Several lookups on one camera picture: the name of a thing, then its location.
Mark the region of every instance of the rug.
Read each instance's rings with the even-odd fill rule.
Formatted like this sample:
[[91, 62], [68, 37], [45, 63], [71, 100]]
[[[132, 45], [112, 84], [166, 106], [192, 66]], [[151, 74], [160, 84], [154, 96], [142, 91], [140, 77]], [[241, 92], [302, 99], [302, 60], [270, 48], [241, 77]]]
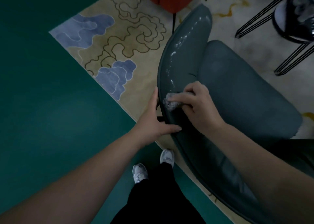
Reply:
[[[221, 40], [232, 48], [304, 114], [297, 138], [314, 138], [313, 55], [286, 75], [277, 77], [273, 70], [297, 44], [281, 38], [271, 22], [241, 39], [234, 38], [237, 29], [271, 1], [193, 0], [177, 13], [176, 26], [200, 3], [209, 7], [213, 14], [209, 40]], [[157, 84], [159, 60], [171, 29], [172, 14], [150, 0], [99, 0], [49, 33], [137, 120]], [[230, 220], [248, 223], [202, 186], [170, 136], [161, 137], [157, 143], [175, 151], [178, 166]]]

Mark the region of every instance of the person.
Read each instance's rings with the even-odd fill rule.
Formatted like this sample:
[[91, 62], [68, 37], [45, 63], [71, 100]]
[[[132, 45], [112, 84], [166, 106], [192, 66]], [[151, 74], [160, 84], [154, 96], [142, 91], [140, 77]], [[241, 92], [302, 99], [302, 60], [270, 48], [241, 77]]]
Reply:
[[[225, 123], [204, 85], [194, 82], [184, 91], [195, 95], [181, 93], [169, 100], [185, 104], [182, 109], [190, 122], [226, 155], [277, 222], [314, 223], [314, 179]], [[137, 151], [161, 135], [180, 132], [177, 125], [158, 122], [157, 97], [155, 88], [146, 111], [131, 131], [76, 170], [1, 214], [0, 223], [90, 223]], [[192, 219], [193, 223], [203, 223], [175, 183], [172, 165], [173, 153], [166, 150], [152, 178], [143, 165], [134, 166], [136, 184], [128, 203], [112, 222], [135, 218], [137, 223], [170, 223], [186, 218], [184, 222]], [[162, 185], [160, 191], [156, 185]], [[176, 205], [183, 210], [176, 210]]]

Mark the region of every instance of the white sneaker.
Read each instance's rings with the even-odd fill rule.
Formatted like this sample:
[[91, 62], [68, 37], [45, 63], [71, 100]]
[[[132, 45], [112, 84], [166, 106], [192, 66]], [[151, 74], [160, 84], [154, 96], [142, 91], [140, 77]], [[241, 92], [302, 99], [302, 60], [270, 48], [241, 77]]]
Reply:
[[135, 166], [133, 166], [132, 174], [135, 183], [139, 183], [143, 179], [148, 179], [147, 170], [145, 166], [141, 163], [138, 163]]
[[175, 154], [173, 153], [172, 150], [170, 149], [165, 149], [162, 151], [161, 155], [160, 155], [160, 164], [161, 163], [168, 163], [171, 164], [171, 166], [173, 167], [175, 164]]

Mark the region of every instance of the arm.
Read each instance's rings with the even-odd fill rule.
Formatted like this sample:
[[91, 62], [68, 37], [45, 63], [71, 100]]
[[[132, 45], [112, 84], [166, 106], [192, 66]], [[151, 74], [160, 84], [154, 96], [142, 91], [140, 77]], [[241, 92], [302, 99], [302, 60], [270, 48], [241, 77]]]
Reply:
[[314, 223], [314, 179], [257, 145], [220, 117], [208, 89], [195, 82], [170, 101], [182, 102], [191, 123], [240, 172], [260, 203], [280, 222]]
[[6, 211], [0, 223], [90, 223], [118, 182], [132, 157], [159, 136], [177, 132], [159, 123], [158, 90], [135, 127], [76, 170]]

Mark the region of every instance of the hand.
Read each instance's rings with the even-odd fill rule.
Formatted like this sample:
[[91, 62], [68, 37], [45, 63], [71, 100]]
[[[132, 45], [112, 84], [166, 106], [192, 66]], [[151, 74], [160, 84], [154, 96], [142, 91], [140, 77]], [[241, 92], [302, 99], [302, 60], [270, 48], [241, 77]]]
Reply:
[[158, 88], [155, 90], [148, 102], [146, 110], [141, 115], [136, 125], [131, 130], [131, 133], [140, 140], [140, 146], [146, 146], [162, 135], [171, 134], [181, 131], [181, 127], [177, 125], [167, 125], [164, 122], [159, 122], [156, 115], [156, 105], [158, 99]]
[[184, 113], [193, 126], [206, 135], [224, 125], [206, 86], [196, 81], [188, 84], [184, 92], [194, 92], [195, 95], [179, 93], [168, 99], [170, 102], [181, 102]]

